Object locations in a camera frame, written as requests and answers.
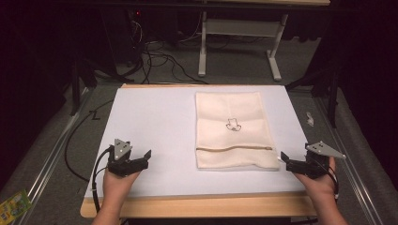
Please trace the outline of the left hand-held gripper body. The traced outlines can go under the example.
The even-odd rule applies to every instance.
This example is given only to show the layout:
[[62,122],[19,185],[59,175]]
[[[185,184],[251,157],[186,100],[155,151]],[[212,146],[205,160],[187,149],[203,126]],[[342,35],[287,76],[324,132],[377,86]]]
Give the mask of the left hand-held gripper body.
[[115,144],[110,146],[110,156],[108,157],[108,170],[121,177],[129,176],[140,171],[140,168],[130,160],[132,146],[129,142],[115,139]]

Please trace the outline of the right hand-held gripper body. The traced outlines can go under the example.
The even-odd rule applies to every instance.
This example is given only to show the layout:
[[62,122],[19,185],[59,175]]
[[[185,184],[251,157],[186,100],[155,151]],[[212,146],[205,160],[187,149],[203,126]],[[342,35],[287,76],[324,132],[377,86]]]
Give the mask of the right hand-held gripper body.
[[307,154],[305,156],[303,174],[311,179],[319,178],[329,171],[329,158],[346,159],[346,155],[332,148],[324,142],[305,144]]

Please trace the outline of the cream zippered cloth bag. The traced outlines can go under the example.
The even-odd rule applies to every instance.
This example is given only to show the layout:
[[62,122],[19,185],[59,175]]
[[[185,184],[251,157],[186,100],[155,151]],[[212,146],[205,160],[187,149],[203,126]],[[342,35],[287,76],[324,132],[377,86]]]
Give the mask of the cream zippered cloth bag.
[[280,168],[260,93],[198,92],[195,106],[198,168]]

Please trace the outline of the person's right hand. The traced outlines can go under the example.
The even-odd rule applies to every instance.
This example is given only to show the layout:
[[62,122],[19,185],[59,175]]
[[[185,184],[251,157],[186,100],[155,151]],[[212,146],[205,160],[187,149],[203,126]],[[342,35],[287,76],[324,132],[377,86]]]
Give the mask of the person's right hand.
[[324,175],[316,179],[298,173],[295,173],[295,176],[305,186],[306,192],[314,204],[335,202],[335,185],[330,176]]

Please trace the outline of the person's left hand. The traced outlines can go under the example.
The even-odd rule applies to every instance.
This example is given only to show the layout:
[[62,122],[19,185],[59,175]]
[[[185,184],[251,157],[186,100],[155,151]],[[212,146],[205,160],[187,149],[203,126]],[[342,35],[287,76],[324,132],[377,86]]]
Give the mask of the person's left hand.
[[139,176],[139,172],[121,177],[107,170],[103,177],[102,207],[120,209],[128,197],[131,187]]

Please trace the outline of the white table mat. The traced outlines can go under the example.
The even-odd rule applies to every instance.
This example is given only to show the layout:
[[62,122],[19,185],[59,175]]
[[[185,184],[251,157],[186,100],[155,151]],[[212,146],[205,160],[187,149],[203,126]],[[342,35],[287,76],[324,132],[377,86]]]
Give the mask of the white table mat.
[[259,92],[276,149],[293,159],[304,159],[307,139],[290,98],[280,85],[123,87],[116,92],[99,151],[103,152],[114,140],[120,139],[130,142],[133,158],[152,152],[148,168],[132,186],[132,198],[304,189],[284,164],[276,172],[255,167],[227,171],[198,169],[195,158],[195,94],[198,92]]

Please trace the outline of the black metal stand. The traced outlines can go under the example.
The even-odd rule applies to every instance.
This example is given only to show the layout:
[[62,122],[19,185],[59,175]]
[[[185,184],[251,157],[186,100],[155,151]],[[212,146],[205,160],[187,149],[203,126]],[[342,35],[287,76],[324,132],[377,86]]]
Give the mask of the black metal stand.
[[311,94],[313,97],[328,97],[327,117],[329,123],[333,128],[336,128],[336,106],[337,106],[337,90],[340,69],[326,68],[317,72],[305,75],[285,86],[287,91],[293,90],[296,87],[302,86],[306,83],[314,83]]
[[75,59],[71,66],[71,115],[75,115],[81,105],[80,82],[83,82],[84,85],[89,88],[97,86],[94,69],[87,59]]

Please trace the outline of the black box with red light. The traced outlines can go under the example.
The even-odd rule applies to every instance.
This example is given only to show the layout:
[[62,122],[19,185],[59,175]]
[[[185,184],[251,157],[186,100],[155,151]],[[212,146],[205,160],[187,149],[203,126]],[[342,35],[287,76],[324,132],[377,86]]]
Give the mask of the black box with red light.
[[144,50],[144,30],[141,25],[141,11],[138,9],[127,10],[130,26],[130,42],[132,47],[132,62],[137,63]]

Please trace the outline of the green yellow packet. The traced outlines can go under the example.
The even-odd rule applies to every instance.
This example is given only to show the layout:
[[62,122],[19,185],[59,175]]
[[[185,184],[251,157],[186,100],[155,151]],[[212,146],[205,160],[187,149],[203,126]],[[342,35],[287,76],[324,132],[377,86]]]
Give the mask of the green yellow packet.
[[20,190],[0,203],[0,225],[9,225],[32,206],[25,190]]

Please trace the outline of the metal floor rail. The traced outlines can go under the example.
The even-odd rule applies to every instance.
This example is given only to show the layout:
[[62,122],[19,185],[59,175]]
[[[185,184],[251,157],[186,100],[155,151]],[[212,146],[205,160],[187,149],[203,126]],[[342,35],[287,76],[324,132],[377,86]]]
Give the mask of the metal floor rail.
[[360,206],[363,218],[367,220],[368,225],[384,225],[380,215],[378,214],[374,202],[369,194],[368,188],[364,185],[360,178],[358,171],[355,169],[343,140],[336,128],[331,125],[331,122],[327,115],[327,108],[324,100],[319,97],[314,98],[314,104],[319,110],[322,119],[327,125],[332,138],[332,144],[341,153],[346,155],[346,159],[340,159],[338,169],[344,172],[346,179],[349,181],[349,186],[353,192],[353,196],[356,199],[356,203]]
[[68,136],[81,116],[81,107],[90,98],[93,89],[84,87],[79,93],[80,106],[74,108],[72,90],[66,92],[67,103],[45,125],[17,168],[21,182],[32,203],[31,208],[11,225],[27,225],[37,208],[38,201],[50,181],[58,161],[63,155]]

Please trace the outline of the white metal desk frame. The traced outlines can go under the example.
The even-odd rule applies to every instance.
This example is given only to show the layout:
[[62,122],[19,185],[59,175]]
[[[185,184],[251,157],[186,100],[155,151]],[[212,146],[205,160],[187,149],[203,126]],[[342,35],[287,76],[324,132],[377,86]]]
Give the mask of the white metal desk frame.
[[256,38],[273,38],[273,48],[266,51],[271,74],[275,82],[282,80],[277,61],[276,52],[283,36],[284,28],[288,19],[287,14],[276,22],[242,21],[209,19],[207,13],[202,13],[201,48],[199,52],[198,76],[205,77],[207,74],[207,36],[226,35],[244,36]]

